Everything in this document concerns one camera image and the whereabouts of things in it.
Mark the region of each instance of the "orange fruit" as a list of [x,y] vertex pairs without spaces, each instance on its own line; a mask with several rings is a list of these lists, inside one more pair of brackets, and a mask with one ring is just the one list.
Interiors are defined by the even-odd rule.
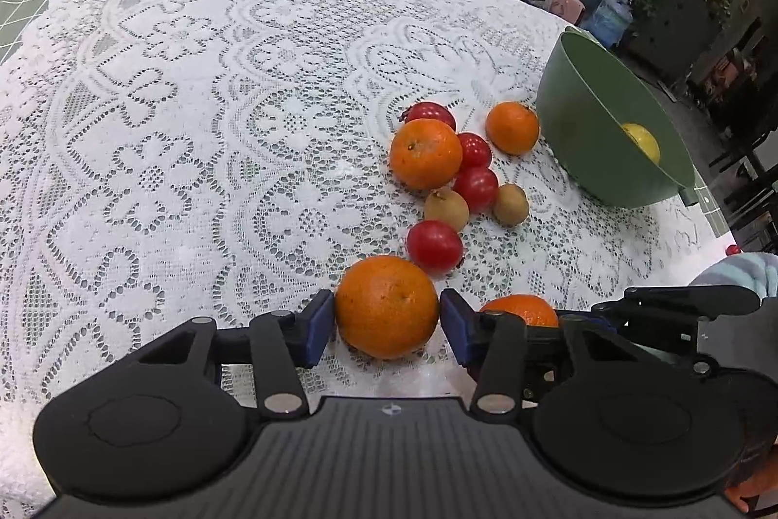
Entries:
[[556,316],[551,304],[535,295],[511,295],[493,300],[481,308],[486,310],[499,310],[503,313],[518,315],[528,326],[559,327],[559,317]]
[[508,155],[523,155],[538,143],[538,116],[520,102],[503,102],[486,116],[486,135]]
[[424,271],[396,256],[360,260],[336,291],[341,337],[376,358],[421,348],[435,331],[438,310],[435,287]]
[[404,185],[414,190],[443,187],[459,172],[462,145],[448,124],[438,120],[413,120],[391,142],[389,168]]

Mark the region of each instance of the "yellow lemon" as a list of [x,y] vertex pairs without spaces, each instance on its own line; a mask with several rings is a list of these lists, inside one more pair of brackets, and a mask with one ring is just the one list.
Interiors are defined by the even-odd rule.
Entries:
[[646,156],[654,163],[658,164],[661,154],[659,152],[659,144],[656,143],[654,136],[643,128],[640,124],[624,124],[621,127],[633,142],[637,143],[637,146],[646,153]]

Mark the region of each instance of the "table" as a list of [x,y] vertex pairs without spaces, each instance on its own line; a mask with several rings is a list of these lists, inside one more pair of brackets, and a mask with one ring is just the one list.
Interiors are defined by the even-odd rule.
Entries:
[[[516,0],[49,0],[0,66],[0,517],[51,494],[30,431],[52,395],[186,319],[245,325],[402,255],[422,205],[388,173],[398,115],[431,100],[483,132],[534,103],[565,26]],[[464,230],[437,287],[474,305],[588,309],[723,255],[700,208],[603,208],[543,142],[493,169],[531,219]],[[223,387],[250,403],[245,370]],[[314,402],[472,389],[440,329],[392,363],[335,339],[301,377]]]

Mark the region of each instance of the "green basket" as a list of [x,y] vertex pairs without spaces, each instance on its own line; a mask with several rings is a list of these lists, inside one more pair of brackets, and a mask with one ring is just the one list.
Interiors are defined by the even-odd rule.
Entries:
[[[639,208],[681,194],[698,202],[689,152],[651,91],[578,32],[559,36],[538,88],[538,118],[565,170],[602,203]],[[659,143],[656,165],[621,129],[640,124]]]

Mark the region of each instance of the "small red fruit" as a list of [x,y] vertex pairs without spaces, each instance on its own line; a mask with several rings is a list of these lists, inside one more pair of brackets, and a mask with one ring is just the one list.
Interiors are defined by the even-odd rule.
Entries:
[[435,102],[419,102],[411,108],[406,108],[400,116],[400,121],[407,124],[413,120],[439,120],[451,126],[451,130],[455,133],[457,131],[457,120],[454,120],[448,108]]
[[499,181],[489,168],[471,168],[459,173],[453,189],[464,198],[471,214],[479,214],[494,204]]
[[486,140],[475,133],[460,133],[457,135],[462,144],[462,167],[488,168],[492,163],[492,149]]
[[462,260],[464,245],[459,234],[442,221],[422,221],[406,238],[411,262],[429,275],[445,275]]

